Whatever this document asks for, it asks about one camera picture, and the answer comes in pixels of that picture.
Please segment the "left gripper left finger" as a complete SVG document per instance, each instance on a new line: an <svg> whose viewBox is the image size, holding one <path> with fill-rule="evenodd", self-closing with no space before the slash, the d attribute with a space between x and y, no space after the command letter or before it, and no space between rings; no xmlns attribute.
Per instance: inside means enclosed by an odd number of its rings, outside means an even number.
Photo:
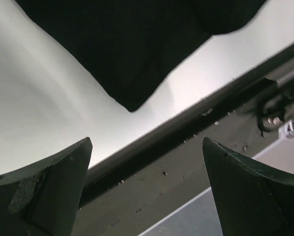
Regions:
<svg viewBox="0 0 294 236"><path fill-rule="evenodd" d="M86 137L0 175L0 236L69 236L91 159Z"/></svg>

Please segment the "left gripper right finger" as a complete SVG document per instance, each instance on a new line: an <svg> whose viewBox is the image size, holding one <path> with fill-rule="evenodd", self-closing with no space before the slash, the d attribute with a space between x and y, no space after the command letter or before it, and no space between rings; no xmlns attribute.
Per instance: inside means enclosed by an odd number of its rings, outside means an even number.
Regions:
<svg viewBox="0 0 294 236"><path fill-rule="evenodd" d="M202 151L225 236L294 236L294 174L210 138Z"/></svg>

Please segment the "black t-shirt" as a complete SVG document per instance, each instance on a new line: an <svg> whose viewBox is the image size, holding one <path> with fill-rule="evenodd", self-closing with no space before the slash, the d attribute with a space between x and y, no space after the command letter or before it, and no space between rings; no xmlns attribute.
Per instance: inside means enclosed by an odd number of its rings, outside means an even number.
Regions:
<svg viewBox="0 0 294 236"><path fill-rule="evenodd" d="M210 37L236 31L263 0L20 0L27 16L68 50L130 112Z"/></svg>

